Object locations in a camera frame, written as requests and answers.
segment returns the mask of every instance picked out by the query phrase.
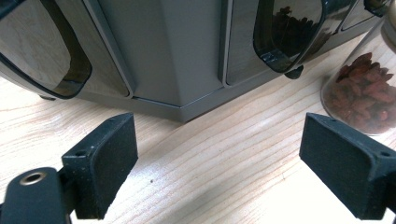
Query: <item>gray housing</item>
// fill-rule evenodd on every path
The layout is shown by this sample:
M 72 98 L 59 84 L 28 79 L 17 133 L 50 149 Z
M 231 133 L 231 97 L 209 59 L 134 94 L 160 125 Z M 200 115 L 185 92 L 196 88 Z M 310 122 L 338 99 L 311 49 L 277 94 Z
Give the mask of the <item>gray housing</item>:
M 257 74 L 234 86 L 226 83 L 231 33 L 244 20 L 254 20 L 259 0 L 84 2 L 105 42 L 119 48 L 118 58 L 127 70 L 124 79 L 132 77 L 134 89 L 126 98 L 85 91 L 78 98 L 188 121 L 282 75 L 256 57 Z M 318 54 L 364 33 L 375 21 L 339 31 Z

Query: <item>dark brown food inside container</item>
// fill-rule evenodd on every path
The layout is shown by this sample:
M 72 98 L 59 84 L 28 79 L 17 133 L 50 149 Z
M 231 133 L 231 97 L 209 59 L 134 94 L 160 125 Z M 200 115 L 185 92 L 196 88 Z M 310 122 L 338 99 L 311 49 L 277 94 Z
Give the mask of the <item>dark brown food inside container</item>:
M 388 84 L 393 74 L 373 63 L 372 56 L 363 54 L 342 67 L 322 100 L 333 116 L 363 133 L 378 134 L 396 126 L 396 87 Z
M 298 20 L 291 16 L 290 7 L 282 7 L 273 16 L 273 41 L 288 57 L 292 57 L 309 44 L 317 28 L 317 23 L 308 18 Z

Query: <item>wood grain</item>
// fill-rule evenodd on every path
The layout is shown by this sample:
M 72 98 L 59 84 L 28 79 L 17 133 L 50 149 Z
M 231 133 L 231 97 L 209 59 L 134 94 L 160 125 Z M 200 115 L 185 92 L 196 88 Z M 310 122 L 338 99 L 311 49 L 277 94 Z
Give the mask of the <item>wood grain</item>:
M 186 124 L 135 114 L 135 168 L 105 220 L 74 223 L 361 223 L 298 156 L 305 113 L 325 114 L 320 88 L 358 40 Z M 26 170 L 59 169 L 63 153 L 125 112 L 43 101 L 0 79 L 0 197 Z M 376 139 L 395 148 L 394 134 Z

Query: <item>plastic handle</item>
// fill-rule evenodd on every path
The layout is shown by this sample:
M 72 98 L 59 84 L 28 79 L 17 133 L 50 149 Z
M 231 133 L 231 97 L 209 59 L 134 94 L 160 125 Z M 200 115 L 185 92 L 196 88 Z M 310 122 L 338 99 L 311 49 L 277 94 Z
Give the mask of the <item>plastic handle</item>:
M 389 0 L 364 0 L 364 8 L 377 17 L 383 17 L 387 11 Z
M 0 5 L 0 20 L 23 1 L 6 1 Z M 70 67 L 61 82 L 52 90 L 34 81 L 29 75 L 24 73 L 12 61 L 0 52 L 0 62 L 7 66 L 16 75 L 40 89 L 41 91 L 60 99 L 70 99 L 75 97 L 84 87 L 91 76 L 92 65 L 81 45 L 76 34 L 62 13 L 59 6 L 53 0 L 40 0 L 41 4 L 48 11 L 50 17 L 58 28 L 70 54 Z
M 347 10 L 352 0 L 309 0 L 311 6 L 321 3 L 321 16 L 319 21 L 309 21 L 310 15 L 306 15 L 303 32 L 297 36 L 290 36 L 292 40 L 297 39 L 300 48 L 293 53 L 287 53 L 279 48 L 273 39 L 276 23 L 273 9 L 276 0 L 260 0 L 253 36 L 253 47 L 259 58 L 271 69 L 278 73 L 284 73 L 287 77 L 296 78 L 302 70 L 303 62 L 315 54 L 326 43 L 330 36 L 336 32 L 342 19 L 347 15 Z M 281 15 L 288 17 L 292 8 L 281 8 Z

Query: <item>dark tinted plastic window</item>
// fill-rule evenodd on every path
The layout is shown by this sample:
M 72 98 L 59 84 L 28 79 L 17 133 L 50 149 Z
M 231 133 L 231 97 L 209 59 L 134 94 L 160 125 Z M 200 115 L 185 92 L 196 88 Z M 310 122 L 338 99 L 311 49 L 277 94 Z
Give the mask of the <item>dark tinted plastic window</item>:
M 345 31 L 375 16 L 372 12 L 366 10 L 363 2 L 363 0 L 358 0 L 358 3 L 353 7 L 345 19 L 342 30 Z M 374 0 L 374 2 L 380 5 L 388 5 L 390 0 Z
M 321 14 L 318 0 L 261 0 L 254 28 L 257 55 L 276 72 L 288 71 L 315 36 Z

